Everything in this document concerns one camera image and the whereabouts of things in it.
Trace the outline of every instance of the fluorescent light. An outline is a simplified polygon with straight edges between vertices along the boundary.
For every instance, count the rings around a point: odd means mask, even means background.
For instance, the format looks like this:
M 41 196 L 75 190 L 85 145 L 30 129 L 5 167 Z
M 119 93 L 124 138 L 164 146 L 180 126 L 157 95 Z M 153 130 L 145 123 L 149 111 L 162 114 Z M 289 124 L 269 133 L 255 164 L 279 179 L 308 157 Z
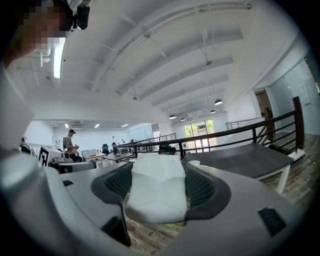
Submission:
M 56 44 L 54 47 L 54 59 L 53 59 L 53 76 L 55 78 L 60 78 L 61 76 L 61 61 L 62 53 L 64 51 L 66 38 L 59 38 L 59 44 Z

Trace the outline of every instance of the white table leg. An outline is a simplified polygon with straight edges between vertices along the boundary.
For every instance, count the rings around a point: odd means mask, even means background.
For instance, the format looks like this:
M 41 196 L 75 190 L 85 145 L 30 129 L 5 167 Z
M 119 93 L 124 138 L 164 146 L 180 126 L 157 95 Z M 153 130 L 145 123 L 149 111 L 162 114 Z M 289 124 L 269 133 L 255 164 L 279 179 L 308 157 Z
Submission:
M 278 194 L 280 194 L 280 195 L 282 194 L 282 192 L 285 189 L 285 186 L 286 186 L 286 183 L 287 183 L 287 179 L 288 179 L 288 175 L 289 175 L 289 171 L 290 171 L 290 165 L 288 165 L 285 168 L 283 168 L 278 187 L 276 188 L 276 192 Z

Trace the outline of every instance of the black vent slot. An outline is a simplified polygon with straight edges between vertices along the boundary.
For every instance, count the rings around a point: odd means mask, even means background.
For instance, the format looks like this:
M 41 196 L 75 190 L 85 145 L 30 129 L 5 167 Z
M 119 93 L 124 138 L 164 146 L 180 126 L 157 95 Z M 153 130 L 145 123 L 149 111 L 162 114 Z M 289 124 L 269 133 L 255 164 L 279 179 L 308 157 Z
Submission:
M 272 237 L 286 227 L 286 223 L 273 208 L 263 208 L 258 214 Z
M 64 184 L 65 187 L 67 187 L 67 186 L 69 186 L 69 185 L 72 185 L 73 182 L 70 181 L 70 180 L 65 180 L 65 181 L 63 181 L 63 184 Z

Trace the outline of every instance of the window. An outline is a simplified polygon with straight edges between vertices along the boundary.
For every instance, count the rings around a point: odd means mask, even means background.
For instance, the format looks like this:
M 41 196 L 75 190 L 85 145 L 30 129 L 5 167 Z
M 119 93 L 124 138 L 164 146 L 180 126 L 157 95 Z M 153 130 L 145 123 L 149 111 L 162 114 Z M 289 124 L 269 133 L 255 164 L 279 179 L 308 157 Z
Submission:
M 205 121 L 184 125 L 184 133 L 186 138 L 213 134 L 215 133 L 214 120 L 209 119 Z M 194 141 L 188 141 L 186 145 L 188 149 L 196 149 L 196 150 L 189 151 L 190 153 L 195 153 L 195 152 L 200 153 L 200 152 L 208 152 L 209 150 L 212 151 L 213 148 L 205 148 L 205 147 L 216 146 L 218 144 L 217 144 L 217 138 L 209 138 L 209 139 L 204 138 L 204 139 L 198 139 Z

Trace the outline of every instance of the white foam block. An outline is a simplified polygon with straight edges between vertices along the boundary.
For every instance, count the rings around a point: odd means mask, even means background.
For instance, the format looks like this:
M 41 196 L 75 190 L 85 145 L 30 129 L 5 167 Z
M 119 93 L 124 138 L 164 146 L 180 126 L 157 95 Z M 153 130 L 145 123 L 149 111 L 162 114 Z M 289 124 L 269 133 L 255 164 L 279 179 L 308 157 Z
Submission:
M 125 214 L 147 223 L 176 223 L 187 211 L 186 174 L 178 155 L 139 154 Z

